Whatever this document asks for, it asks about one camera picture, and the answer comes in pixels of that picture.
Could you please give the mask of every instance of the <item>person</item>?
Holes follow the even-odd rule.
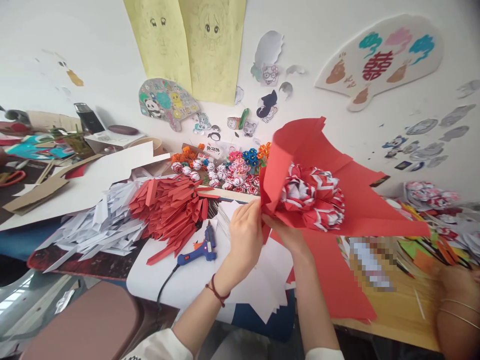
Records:
[[[230,253],[173,328],[147,337],[124,360],[193,360],[220,311],[223,298],[247,277],[259,260],[263,246],[262,219],[278,233],[293,258],[305,358],[344,358],[320,287],[314,257],[302,234],[278,219],[261,215],[260,200],[255,200],[239,207],[233,214]]]
[[[443,295],[436,316],[438,343],[446,360],[480,359],[480,270],[444,266]]]

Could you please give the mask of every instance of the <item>gold bangle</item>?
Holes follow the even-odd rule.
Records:
[[[456,317],[456,318],[458,318],[458,319],[460,319],[460,320],[463,320],[463,321],[466,322],[467,324],[472,325],[474,328],[477,328],[478,330],[480,330],[480,327],[478,327],[477,325],[475,325],[473,322],[470,322],[470,321],[468,321],[467,319],[464,319],[463,317],[458,316],[457,314],[454,314],[453,312],[447,311],[447,310],[442,309],[442,308],[438,309],[438,311],[443,311],[444,313],[450,314],[450,315],[452,315],[452,316],[454,316],[454,317]]]
[[[477,314],[480,315],[480,312],[478,310],[476,310],[475,308],[471,307],[470,305],[467,305],[463,302],[460,302],[460,301],[457,301],[457,300],[453,300],[453,299],[442,299],[440,300],[442,303],[443,302],[446,302],[446,301],[449,301],[449,302],[452,302],[452,303],[456,303],[456,304],[460,304],[460,305],[463,305],[464,307],[466,308],[469,308],[470,310],[473,310],[474,312],[476,312]]]

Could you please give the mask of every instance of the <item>scissors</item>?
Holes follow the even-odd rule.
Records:
[[[27,177],[25,171],[15,171],[12,173],[4,172],[0,174],[0,188],[5,188],[7,186],[21,182]]]

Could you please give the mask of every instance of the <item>hand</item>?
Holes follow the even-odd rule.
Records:
[[[277,218],[271,218],[268,215],[263,214],[261,216],[265,224],[273,229],[283,241],[283,245],[290,251],[292,256],[311,256],[307,243],[300,230],[289,227],[285,223]]]
[[[230,220],[230,253],[215,275],[215,286],[221,286],[222,292],[228,294],[258,263],[262,246],[258,199],[240,206],[233,213]]]
[[[465,301],[480,301],[480,271],[469,271],[457,266],[444,266],[440,270],[440,279],[446,290],[446,298],[458,298]]]

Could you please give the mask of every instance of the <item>bottle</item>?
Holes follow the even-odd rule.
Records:
[[[80,117],[81,124],[84,129],[88,130],[92,134],[105,131],[100,119],[86,103],[76,102],[73,105],[75,106],[75,111]]]

